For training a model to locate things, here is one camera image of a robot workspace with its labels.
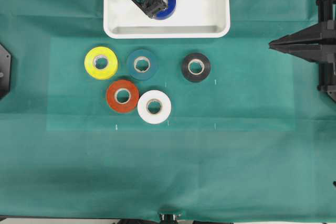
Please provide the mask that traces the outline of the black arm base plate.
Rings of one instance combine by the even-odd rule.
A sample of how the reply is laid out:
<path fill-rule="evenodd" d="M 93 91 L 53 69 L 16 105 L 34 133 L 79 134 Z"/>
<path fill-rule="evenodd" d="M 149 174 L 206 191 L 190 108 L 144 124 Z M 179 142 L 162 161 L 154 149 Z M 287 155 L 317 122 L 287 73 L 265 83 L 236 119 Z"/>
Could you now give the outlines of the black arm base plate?
<path fill-rule="evenodd" d="M 1 85 L 1 92 L 0 92 L 0 99 L 5 97 L 10 92 L 10 75 L 11 75 L 11 61 L 12 56 L 6 50 L 3 45 L 0 45 L 0 85 Z"/>

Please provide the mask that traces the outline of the black idle gripper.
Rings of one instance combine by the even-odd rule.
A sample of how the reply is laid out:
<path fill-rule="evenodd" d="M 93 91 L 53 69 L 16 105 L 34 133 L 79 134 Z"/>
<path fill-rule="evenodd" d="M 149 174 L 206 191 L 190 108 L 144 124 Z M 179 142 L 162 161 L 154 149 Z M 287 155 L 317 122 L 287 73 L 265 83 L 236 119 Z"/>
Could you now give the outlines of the black idle gripper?
<path fill-rule="evenodd" d="M 318 23 L 269 43 L 269 48 L 319 64 L 317 89 L 335 100 L 335 0 L 316 0 Z"/>

